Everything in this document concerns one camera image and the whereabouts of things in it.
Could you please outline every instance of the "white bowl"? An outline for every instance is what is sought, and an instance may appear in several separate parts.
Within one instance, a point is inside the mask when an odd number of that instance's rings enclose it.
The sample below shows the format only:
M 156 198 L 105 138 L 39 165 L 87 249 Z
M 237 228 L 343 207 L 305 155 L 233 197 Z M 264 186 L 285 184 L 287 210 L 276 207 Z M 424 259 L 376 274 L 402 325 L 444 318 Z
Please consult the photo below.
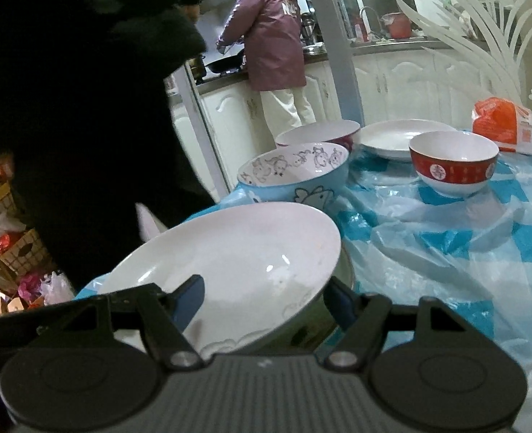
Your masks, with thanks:
M 277 146 L 299 145 L 302 143 L 336 143 L 352 151 L 353 136 L 360 130 L 355 121 L 316 122 L 293 128 L 276 137 Z
M 262 154 L 238 171 L 256 202 L 298 202 L 323 209 L 348 177 L 348 150 L 334 143 L 291 145 Z
M 419 177 L 439 194 L 467 197 L 492 177 L 499 147 L 465 131 L 431 131 L 410 140 L 412 163 Z
M 410 161 L 408 142 L 427 131 L 455 131 L 445 123 L 408 119 L 383 121 L 364 127 L 358 139 L 364 148 L 376 156 L 395 161 Z
M 99 292 L 146 283 L 172 292 L 200 274 L 206 296 L 184 335 L 208 359 L 258 340 L 310 304 L 339 255 L 340 233 L 317 209 L 283 202 L 235 206 L 148 241 Z

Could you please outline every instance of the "person in purple jacket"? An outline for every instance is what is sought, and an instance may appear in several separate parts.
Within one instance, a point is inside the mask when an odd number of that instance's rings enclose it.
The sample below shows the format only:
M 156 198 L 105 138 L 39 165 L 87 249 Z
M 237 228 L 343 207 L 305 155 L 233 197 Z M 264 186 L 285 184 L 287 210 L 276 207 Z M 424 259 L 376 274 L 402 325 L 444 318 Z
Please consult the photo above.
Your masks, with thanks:
M 304 95 L 306 77 L 298 0 L 237 0 L 216 46 L 244 39 L 250 86 L 259 91 L 274 139 L 316 121 Z

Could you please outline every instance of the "blue bowl with cartoon drawings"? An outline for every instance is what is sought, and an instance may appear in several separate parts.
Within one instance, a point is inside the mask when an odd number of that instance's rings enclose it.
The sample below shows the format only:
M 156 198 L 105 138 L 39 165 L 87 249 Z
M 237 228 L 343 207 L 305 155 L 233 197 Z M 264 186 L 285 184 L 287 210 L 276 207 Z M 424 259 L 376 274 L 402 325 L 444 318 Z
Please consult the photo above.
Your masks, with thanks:
M 284 146 L 248 161 L 238 180 L 255 202 L 298 202 L 323 210 L 346 184 L 348 155 L 334 143 Z

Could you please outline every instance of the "table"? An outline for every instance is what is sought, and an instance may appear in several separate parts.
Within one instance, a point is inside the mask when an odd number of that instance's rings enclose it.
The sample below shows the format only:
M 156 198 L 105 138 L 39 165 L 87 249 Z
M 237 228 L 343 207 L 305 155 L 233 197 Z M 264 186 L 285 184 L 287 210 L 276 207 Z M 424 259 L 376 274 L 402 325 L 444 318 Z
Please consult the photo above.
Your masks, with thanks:
M 251 202 L 236 188 L 196 216 Z M 436 296 L 524 367 L 529 397 L 516 426 L 531 433 L 532 156 L 501 153 L 489 185 L 463 200 L 438 195 L 412 164 L 359 148 L 347 186 L 326 212 L 350 254 L 357 292 L 408 304 Z M 410 338 L 397 334 L 387 343 Z

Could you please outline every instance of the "red bucket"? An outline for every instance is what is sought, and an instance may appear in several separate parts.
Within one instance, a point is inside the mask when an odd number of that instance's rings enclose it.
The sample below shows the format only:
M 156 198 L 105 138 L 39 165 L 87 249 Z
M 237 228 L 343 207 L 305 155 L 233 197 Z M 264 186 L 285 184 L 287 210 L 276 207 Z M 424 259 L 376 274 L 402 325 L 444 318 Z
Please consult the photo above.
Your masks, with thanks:
M 410 20 L 404 13 L 389 13 L 382 17 L 384 25 L 393 39 L 409 39 L 412 36 Z

